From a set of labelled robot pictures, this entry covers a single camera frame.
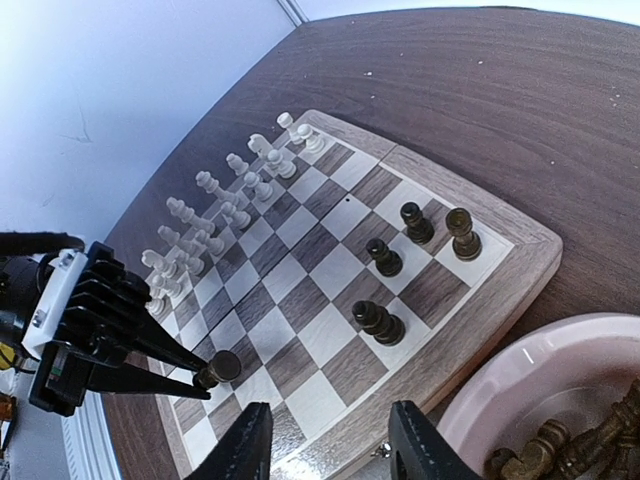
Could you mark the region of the white chess pieces row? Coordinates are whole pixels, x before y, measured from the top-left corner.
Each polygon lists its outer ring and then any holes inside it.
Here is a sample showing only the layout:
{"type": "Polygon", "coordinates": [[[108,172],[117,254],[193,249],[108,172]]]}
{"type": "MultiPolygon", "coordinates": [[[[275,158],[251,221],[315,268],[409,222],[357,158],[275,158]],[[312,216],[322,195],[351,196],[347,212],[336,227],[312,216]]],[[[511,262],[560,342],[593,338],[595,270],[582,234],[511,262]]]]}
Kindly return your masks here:
{"type": "Polygon", "coordinates": [[[170,253],[142,254],[152,270],[146,308],[153,316],[175,310],[188,296],[199,307],[217,294],[236,304],[318,222],[309,201],[328,179],[314,166],[327,149],[325,140],[314,128],[300,136],[288,112],[278,116],[277,124],[284,131],[280,147],[253,134],[248,142],[256,155],[253,163],[234,153],[227,156],[237,176],[229,189],[208,171],[197,174],[197,185],[215,198],[212,214],[199,216],[184,201],[167,199],[171,215],[192,232],[182,236],[161,226],[170,253]]]}

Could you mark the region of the pink plastic double bowl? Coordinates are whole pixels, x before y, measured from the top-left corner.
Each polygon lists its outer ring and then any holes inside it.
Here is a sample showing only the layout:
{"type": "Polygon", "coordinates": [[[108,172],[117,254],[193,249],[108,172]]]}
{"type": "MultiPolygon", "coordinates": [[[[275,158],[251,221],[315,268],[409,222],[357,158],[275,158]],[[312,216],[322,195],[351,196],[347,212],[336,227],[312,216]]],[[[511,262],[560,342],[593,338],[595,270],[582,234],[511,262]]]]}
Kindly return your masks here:
{"type": "Polygon", "coordinates": [[[597,426],[639,377],[639,318],[590,313],[525,335],[483,365],[455,395],[437,429],[482,473],[499,448],[519,451],[548,419],[574,436],[597,426]]]}

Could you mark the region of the aluminium frame post left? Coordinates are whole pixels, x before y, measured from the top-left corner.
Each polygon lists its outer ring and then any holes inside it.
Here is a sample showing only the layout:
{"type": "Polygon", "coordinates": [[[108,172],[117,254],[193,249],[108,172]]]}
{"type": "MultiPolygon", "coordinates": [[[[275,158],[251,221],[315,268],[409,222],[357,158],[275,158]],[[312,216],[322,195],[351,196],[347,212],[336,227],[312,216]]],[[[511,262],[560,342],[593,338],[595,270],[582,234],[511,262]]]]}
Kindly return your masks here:
{"type": "Polygon", "coordinates": [[[297,0],[277,0],[277,3],[295,27],[309,22],[297,0]]]}

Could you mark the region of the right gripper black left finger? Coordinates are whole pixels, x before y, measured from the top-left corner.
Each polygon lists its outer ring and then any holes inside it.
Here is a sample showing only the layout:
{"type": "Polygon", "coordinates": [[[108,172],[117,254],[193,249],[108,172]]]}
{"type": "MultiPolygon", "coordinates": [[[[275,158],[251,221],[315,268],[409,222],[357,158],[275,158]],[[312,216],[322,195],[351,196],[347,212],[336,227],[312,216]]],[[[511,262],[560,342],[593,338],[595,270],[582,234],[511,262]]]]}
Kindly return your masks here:
{"type": "Polygon", "coordinates": [[[269,479],[272,437],[270,405],[251,402],[187,479],[269,479]]]}

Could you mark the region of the wooden chess board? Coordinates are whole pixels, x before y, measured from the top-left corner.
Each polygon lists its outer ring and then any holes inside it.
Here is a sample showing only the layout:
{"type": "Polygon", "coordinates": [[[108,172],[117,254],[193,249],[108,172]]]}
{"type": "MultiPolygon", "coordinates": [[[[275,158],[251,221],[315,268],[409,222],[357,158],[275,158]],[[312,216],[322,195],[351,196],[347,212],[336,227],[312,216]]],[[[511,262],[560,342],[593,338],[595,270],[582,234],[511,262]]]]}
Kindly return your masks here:
{"type": "Polygon", "coordinates": [[[155,317],[204,358],[235,353],[238,378],[209,400],[158,396],[175,468],[187,476],[251,402],[274,418],[276,479],[346,472],[383,435],[403,381],[434,404],[493,340],[509,329],[557,271],[561,238],[444,167],[396,143],[317,111],[294,119],[327,149],[314,166],[328,179],[309,203],[319,220],[236,304],[221,294],[204,307],[188,296],[155,317]],[[407,236],[400,209],[417,203],[435,234],[407,236]],[[468,210],[482,251],[459,260],[448,212],[468,210]],[[381,238],[403,261],[384,277],[366,250],[381,238]],[[369,300],[405,324],[397,345],[377,343],[352,306],[369,300]]]}

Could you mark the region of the dark chess piece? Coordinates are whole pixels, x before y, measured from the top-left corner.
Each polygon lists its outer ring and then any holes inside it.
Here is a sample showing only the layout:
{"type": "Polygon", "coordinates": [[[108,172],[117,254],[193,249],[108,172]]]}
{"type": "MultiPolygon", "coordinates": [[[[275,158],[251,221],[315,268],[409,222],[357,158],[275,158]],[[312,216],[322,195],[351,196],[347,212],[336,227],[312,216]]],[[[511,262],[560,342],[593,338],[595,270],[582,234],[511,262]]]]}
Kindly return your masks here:
{"type": "Polygon", "coordinates": [[[403,340],[404,322],[385,307],[369,300],[359,300],[351,311],[356,323],[377,343],[391,347],[403,340]]]}
{"type": "Polygon", "coordinates": [[[457,207],[448,212],[446,228],[452,236],[452,249],[461,261],[473,261],[482,251],[478,233],[473,229],[473,221],[468,210],[457,207]]]}
{"type": "Polygon", "coordinates": [[[229,383],[239,377],[242,365],[239,357],[228,350],[217,352],[207,365],[193,377],[193,384],[209,390],[222,383],[229,383]]]}
{"type": "Polygon", "coordinates": [[[366,250],[375,263],[377,271],[384,277],[394,277],[403,268],[399,254],[392,250],[381,238],[372,238],[366,244],[366,250]]]}

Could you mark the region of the dark pawn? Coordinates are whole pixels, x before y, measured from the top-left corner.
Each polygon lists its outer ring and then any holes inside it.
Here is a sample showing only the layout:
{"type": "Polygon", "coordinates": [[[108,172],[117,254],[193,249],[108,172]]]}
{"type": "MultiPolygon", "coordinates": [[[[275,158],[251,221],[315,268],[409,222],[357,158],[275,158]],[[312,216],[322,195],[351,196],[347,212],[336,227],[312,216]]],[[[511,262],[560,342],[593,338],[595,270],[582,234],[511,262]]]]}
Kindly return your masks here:
{"type": "Polygon", "coordinates": [[[404,203],[400,209],[400,215],[406,225],[407,236],[413,243],[424,245],[433,239],[435,234],[434,227],[425,218],[417,203],[404,203]]]}

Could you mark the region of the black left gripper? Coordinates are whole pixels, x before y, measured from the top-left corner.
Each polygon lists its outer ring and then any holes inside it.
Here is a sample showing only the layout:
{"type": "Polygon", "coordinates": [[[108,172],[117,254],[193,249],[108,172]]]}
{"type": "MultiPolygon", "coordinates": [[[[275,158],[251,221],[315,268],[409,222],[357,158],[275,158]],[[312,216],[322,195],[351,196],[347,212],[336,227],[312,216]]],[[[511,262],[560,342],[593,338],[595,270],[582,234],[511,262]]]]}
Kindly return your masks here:
{"type": "MultiPolygon", "coordinates": [[[[127,359],[146,356],[192,372],[207,362],[175,340],[154,318],[125,321],[127,359]]],[[[29,392],[37,408],[70,417],[83,404],[87,391],[111,394],[158,394],[209,400],[208,391],[126,362],[116,366],[96,363],[73,353],[67,345],[49,342],[29,392]]]]}

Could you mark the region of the dark chess pieces pile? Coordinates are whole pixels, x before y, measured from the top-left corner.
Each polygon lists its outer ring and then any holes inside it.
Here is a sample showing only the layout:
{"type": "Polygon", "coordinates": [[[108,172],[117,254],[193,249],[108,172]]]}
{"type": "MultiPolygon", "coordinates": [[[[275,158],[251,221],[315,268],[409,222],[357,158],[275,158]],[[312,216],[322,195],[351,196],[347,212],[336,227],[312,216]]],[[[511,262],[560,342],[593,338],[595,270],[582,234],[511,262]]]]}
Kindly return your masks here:
{"type": "Polygon", "coordinates": [[[599,479],[628,479],[631,452],[639,447],[639,381],[634,380],[611,413],[594,428],[572,438],[568,428],[549,419],[519,453],[500,448],[487,457],[487,479],[576,479],[603,458],[599,479]]]}

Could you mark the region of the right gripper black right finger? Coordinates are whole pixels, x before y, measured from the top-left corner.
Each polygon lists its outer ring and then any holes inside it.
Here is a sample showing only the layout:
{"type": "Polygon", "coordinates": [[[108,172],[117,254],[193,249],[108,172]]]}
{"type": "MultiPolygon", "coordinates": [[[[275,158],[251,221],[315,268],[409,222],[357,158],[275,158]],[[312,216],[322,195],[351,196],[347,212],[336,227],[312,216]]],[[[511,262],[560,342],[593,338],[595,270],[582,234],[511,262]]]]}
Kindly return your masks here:
{"type": "Polygon", "coordinates": [[[390,475],[396,479],[481,479],[413,401],[392,404],[388,423],[390,475]]]}

